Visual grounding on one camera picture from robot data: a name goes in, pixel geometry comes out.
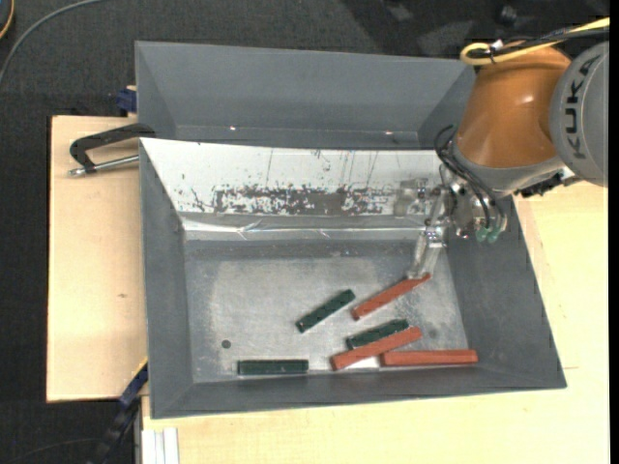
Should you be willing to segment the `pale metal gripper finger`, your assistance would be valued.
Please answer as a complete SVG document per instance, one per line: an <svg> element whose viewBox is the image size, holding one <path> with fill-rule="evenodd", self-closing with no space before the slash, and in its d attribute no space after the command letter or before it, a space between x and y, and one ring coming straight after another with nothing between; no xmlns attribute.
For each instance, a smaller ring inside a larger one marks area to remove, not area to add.
<svg viewBox="0 0 619 464"><path fill-rule="evenodd" d="M408 278L422 278L431 275L436 263L436 238L432 233L423 232L415 245L412 264L407 272Z"/></svg>
<svg viewBox="0 0 619 464"><path fill-rule="evenodd" d="M445 247L444 240L436 235L426 234L420 241L419 275L432 275L438 257Z"/></svg>

